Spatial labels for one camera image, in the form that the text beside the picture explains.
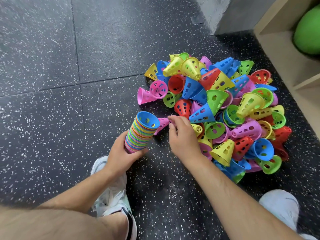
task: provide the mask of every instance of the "hand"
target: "hand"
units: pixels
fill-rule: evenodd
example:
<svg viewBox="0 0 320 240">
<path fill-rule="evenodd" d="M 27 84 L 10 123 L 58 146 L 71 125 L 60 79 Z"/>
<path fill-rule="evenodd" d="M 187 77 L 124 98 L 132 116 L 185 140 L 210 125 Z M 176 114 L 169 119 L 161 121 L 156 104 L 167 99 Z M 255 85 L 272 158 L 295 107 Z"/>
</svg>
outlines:
<svg viewBox="0 0 320 240">
<path fill-rule="evenodd" d="M 201 157 L 202 153 L 190 121 L 182 116 L 171 115 L 168 119 L 176 124 L 169 124 L 169 143 L 172 152 L 185 163 L 188 159 Z"/>
<path fill-rule="evenodd" d="M 128 154 L 125 151 L 125 139 L 127 134 L 128 130 L 122 132 L 114 141 L 109 153 L 108 161 L 103 168 L 103 170 L 112 173 L 114 179 L 117 179 L 124 174 L 138 158 L 148 152 L 148 149 L 144 148 L 135 153 Z"/>
</svg>

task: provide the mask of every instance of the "speckled floor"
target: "speckled floor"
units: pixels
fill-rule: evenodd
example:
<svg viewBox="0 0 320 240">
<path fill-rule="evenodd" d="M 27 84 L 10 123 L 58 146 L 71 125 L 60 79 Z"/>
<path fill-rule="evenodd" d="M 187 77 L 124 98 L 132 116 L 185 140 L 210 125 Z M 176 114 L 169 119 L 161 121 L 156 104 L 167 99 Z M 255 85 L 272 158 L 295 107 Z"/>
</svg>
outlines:
<svg viewBox="0 0 320 240">
<path fill-rule="evenodd" d="M 247 174 L 240 186 L 256 199 L 272 189 L 293 193 L 298 228 L 320 238 L 320 144 L 254 36 L 209 36 L 191 22 L 193 0 L 0 0 L 0 9 L 0 202 L 40 204 L 87 177 L 138 111 L 174 114 L 162 101 L 136 102 L 153 62 L 182 51 L 232 56 L 272 72 L 293 129 L 290 161 L 274 175 Z M 128 172 L 139 239 L 220 239 L 218 218 L 170 151 L 167 129 L 149 149 Z"/>
</svg>

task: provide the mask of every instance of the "green ball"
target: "green ball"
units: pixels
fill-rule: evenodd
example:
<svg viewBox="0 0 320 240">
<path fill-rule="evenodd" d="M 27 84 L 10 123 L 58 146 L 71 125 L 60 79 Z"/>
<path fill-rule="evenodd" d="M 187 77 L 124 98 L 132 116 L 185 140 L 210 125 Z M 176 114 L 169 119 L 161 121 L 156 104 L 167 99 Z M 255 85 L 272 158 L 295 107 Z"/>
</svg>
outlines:
<svg viewBox="0 0 320 240">
<path fill-rule="evenodd" d="M 294 33 L 293 42 L 310 55 L 320 54 L 320 4 L 307 12 Z"/>
</svg>

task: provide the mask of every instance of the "left hand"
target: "left hand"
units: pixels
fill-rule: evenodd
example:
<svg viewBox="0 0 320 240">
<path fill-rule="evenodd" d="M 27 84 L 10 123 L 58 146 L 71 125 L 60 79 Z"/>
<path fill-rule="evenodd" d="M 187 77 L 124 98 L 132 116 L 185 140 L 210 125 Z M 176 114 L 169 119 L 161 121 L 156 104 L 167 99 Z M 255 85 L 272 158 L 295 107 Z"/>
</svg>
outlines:
<svg viewBox="0 0 320 240">
<path fill-rule="evenodd" d="M 122 132 L 114 141 L 109 153 L 108 161 L 103 168 L 104 171 L 112 173 L 114 179 L 117 179 L 124 174 L 138 158 L 148 152 L 148 149 L 144 148 L 135 153 L 128 154 L 125 151 L 125 139 L 127 134 L 128 130 Z"/>
</svg>

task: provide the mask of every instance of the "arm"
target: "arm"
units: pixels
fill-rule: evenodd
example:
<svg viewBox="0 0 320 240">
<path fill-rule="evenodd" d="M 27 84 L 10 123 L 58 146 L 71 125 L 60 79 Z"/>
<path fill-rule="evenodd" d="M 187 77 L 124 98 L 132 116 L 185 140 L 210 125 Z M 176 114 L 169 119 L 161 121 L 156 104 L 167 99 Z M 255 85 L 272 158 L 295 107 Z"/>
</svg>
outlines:
<svg viewBox="0 0 320 240">
<path fill-rule="evenodd" d="M 108 185 L 124 174 L 138 158 L 148 149 L 128 154 L 124 149 L 128 131 L 123 132 L 114 142 L 105 167 L 99 172 L 86 178 L 67 191 L 44 202 L 39 208 L 68 209 L 87 213 L 96 199 Z"/>
<path fill-rule="evenodd" d="M 190 121 L 178 116 L 168 118 L 178 130 L 169 124 L 172 152 L 198 182 L 231 240 L 302 239 L 202 155 Z"/>
</svg>

